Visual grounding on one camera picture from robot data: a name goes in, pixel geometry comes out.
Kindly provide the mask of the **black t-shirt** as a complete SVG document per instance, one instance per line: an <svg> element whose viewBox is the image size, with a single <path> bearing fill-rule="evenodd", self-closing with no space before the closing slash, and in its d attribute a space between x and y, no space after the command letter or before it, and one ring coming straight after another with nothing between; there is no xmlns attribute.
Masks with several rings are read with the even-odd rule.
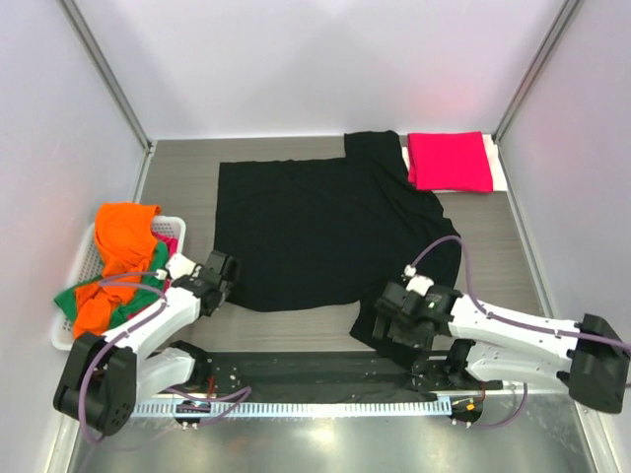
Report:
<svg viewBox="0 0 631 473"><path fill-rule="evenodd" d="M214 246L241 264L230 301L259 311L358 304L351 336L403 368L415 348L373 335L404 267L456 283L461 250L438 197L408 179L392 131L351 133L341 158L223 163Z"/></svg>

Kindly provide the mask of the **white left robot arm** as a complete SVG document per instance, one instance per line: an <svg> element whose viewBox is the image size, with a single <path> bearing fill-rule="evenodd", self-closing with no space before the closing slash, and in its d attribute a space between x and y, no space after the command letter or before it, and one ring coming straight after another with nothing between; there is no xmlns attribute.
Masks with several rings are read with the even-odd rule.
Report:
<svg viewBox="0 0 631 473"><path fill-rule="evenodd" d="M202 391L211 378L209 354L187 342L162 345L182 328L211 316L237 284L241 264L218 250L205 263L181 253L167 263L169 288L132 319L103 335L86 332L72 344L53 408L85 433L118 433L137 404L172 387Z"/></svg>

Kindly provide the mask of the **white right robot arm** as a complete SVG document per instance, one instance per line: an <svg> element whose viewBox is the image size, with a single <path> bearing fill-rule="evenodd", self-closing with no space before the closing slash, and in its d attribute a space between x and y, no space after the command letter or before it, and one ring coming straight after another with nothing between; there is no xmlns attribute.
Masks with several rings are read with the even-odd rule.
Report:
<svg viewBox="0 0 631 473"><path fill-rule="evenodd" d="M505 383L568 394L605 414L622 411L630 346L602 317L550 319L479 301L412 267L376 302L374 335L417 353L424 391L499 389Z"/></svg>

